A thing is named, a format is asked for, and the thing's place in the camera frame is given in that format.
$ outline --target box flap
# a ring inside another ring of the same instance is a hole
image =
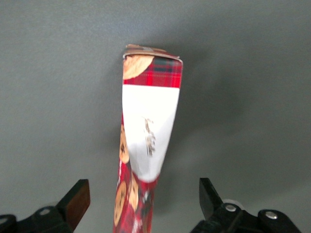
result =
[[[170,58],[170,59],[174,59],[174,60],[178,60],[182,62],[179,59],[179,56],[169,54],[165,50],[151,48],[151,47],[144,47],[144,46],[139,46],[139,45],[127,45],[125,48],[123,58],[125,58],[127,55],[134,55],[134,54],[166,57],[166,58]]]

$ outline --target white label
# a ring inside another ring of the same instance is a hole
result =
[[[145,182],[160,174],[170,141],[179,88],[123,85],[122,107],[132,170]]]

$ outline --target cookie image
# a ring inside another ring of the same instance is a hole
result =
[[[121,214],[122,214],[122,209],[124,206],[124,201],[125,201],[125,194],[126,194],[126,184],[125,181],[123,181],[117,190],[116,194],[116,202],[115,202],[115,214],[114,214],[114,223],[115,226],[117,226]]]
[[[130,156],[128,154],[127,144],[126,144],[126,137],[125,137],[125,131],[124,131],[124,125],[121,125],[121,135],[120,135],[120,154],[119,154],[120,160],[127,164]]]
[[[138,206],[138,183],[136,182],[133,174],[132,179],[130,181],[128,193],[129,193],[128,202],[131,204],[131,206],[135,211]]]
[[[137,77],[151,64],[153,58],[151,55],[126,56],[123,62],[123,79]]]

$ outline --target red plaid pattern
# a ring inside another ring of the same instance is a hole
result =
[[[148,68],[123,84],[180,88],[183,64],[178,60],[155,57]]]

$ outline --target cookie box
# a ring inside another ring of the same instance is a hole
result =
[[[119,175],[113,233],[149,233],[154,190],[171,137],[183,63],[128,45],[123,56]]]

